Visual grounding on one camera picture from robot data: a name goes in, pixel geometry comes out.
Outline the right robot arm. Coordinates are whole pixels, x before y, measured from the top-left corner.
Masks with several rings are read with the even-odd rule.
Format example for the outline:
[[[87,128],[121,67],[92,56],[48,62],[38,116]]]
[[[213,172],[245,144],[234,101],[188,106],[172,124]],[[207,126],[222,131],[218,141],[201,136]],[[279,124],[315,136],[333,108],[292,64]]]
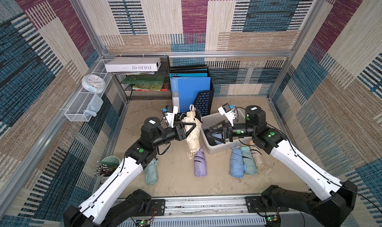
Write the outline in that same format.
[[[233,141],[234,137],[251,137],[256,147],[282,162],[311,190],[296,192],[271,185],[261,194],[263,207],[298,210],[315,217],[325,227],[342,225],[354,210],[359,196],[352,181],[341,181],[303,155],[282,131],[266,122],[266,113],[261,107],[246,107],[243,123],[236,122],[234,105],[224,104],[218,111],[228,121],[210,127],[209,138],[216,132],[222,136],[218,139],[220,143]]]

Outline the beige umbrella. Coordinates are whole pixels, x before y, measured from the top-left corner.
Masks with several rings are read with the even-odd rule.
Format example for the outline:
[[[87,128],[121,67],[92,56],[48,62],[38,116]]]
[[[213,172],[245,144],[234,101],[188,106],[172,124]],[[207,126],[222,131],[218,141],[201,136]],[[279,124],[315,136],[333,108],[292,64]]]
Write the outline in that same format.
[[[258,169],[265,168],[265,162],[263,159],[263,153],[261,152],[261,149],[258,148],[252,140],[249,142],[249,145],[250,145],[250,150],[257,168]]]

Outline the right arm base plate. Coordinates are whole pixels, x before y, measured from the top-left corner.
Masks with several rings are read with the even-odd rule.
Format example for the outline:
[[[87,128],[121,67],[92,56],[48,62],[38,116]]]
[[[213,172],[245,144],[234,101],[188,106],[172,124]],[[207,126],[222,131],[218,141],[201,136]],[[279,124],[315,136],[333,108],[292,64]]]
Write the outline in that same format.
[[[249,213],[268,213],[268,212],[288,212],[287,207],[278,207],[269,199],[262,196],[246,196],[245,198],[247,210]]]

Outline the purple umbrella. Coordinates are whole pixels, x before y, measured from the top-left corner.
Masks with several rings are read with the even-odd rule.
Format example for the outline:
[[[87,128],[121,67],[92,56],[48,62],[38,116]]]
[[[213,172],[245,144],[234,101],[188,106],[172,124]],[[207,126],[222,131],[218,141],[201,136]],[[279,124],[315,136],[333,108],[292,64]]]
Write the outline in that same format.
[[[201,148],[197,151],[194,156],[194,167],[195,167],[195,176],[196,177],[205,177],[207,176],[207,161],[204,150]]]

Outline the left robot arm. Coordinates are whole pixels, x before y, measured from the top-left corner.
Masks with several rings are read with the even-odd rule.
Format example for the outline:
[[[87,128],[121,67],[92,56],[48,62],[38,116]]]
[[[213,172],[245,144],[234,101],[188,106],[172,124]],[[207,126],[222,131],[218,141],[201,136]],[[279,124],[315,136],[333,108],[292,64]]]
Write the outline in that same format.
[[[121,164],[106,182],[78,207],[64,213],[66,227],[117,227],[126,219],[150,212],[151,196],[141,189],[119,204],[115,201],[130,182],[156,157],[158,147],[173,140],[186,139],[196,123],[174,122],[163,128],[159,118],[150,117],[141,127],[140,138],[126,151]]]

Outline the blue umbrella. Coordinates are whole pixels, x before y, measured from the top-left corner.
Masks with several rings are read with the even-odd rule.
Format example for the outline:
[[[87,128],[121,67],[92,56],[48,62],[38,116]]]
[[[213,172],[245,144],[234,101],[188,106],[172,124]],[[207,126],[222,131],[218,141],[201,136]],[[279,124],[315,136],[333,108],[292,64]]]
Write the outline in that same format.
[[[234,178],[243,178],[244,177],[244,163],[243,156],[240,149],[233,149],[230,159],[230,174]]]

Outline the white plastic storage box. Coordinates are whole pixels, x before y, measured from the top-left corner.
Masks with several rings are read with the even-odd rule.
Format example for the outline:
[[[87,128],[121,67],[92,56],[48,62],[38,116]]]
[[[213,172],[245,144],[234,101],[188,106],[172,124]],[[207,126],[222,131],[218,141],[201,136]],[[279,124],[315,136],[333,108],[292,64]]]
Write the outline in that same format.
[[[225,115],[215,113],[202,117],[201,139],[205,142],[209,154],[215,154],[241,144],[250,144],[251,137],[234,136],[232,141],[229,138],[223,140],[222,131],[218,131],[224,125],[231,126]]]

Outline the teal umbrella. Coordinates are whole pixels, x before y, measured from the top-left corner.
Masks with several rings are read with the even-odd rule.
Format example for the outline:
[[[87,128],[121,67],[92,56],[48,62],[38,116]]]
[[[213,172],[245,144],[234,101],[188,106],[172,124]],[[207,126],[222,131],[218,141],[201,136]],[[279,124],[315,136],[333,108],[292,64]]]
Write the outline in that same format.
[[[248,146],[242,146],[241,152],[243,157],[244,173],[247,175],[256,175],[258,173],[258,168],[250,148]]]

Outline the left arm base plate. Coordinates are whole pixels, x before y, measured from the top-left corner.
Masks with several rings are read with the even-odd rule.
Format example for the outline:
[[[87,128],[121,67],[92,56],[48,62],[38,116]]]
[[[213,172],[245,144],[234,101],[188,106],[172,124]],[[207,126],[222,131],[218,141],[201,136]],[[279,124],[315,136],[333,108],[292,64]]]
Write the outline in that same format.
[[[146,216],[164,216],[166,208],[165,199],[152,199],[149,201]]]

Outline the cream umbrella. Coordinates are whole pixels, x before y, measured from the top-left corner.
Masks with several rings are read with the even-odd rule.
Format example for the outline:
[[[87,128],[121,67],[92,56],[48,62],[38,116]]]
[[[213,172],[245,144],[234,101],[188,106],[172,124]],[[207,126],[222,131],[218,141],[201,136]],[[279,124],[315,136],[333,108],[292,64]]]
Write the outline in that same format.
[[[181,121],[184,123],[192,123],[196,125],[195,127],[193,125],[185,125],[186,132],[192,130],[190,134],[187,135],[186,142],[188,144],[188,158],[193,159],[201,148],[200,134],[202,128],[202,117],[199,110],[194,105],[190,105],[189,109],[190,110],[187,113],[181,114]]]

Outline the mint green umbrella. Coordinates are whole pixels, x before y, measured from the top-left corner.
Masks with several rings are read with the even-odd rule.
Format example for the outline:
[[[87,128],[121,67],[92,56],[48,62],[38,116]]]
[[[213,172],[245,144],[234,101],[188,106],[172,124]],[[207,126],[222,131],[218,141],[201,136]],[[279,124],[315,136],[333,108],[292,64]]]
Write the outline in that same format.
[[[147,185],[154,185],[158,181],[158,160],[152,159],[151,162],[145,168],[145,180]]]

